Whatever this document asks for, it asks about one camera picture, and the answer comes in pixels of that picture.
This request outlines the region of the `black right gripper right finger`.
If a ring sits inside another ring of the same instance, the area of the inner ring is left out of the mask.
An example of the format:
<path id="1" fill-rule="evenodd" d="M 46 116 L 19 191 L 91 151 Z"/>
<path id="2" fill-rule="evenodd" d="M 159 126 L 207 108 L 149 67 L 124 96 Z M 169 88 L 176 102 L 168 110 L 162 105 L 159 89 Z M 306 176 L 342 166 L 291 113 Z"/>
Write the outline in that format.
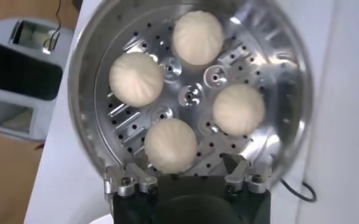
<path id="1" fill-rule="evenodd" d="M 241 155 L 222 154 L 227 175 L 224 177 L 227 186 L 234 192 L 246 188 L 249 192 L 263 194 L 271 186 L 271 167 L 267 163 L 251 164 Z"/>

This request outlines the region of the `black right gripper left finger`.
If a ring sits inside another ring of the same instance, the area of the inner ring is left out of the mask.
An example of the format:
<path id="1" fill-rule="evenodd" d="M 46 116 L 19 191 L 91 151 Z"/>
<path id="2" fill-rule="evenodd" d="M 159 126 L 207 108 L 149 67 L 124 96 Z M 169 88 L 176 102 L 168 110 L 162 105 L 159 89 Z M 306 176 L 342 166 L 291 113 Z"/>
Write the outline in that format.
<path id="1" fill-rule="evenodd" d="M 149 175 L 135 163 L 125 167 L 108 166 L 104 173 L 105 195 L 117 194 L 120 197 L 130 197 L 136 191 L 144 194 L 155 194 L 158 191 L 158 179 Z"/>

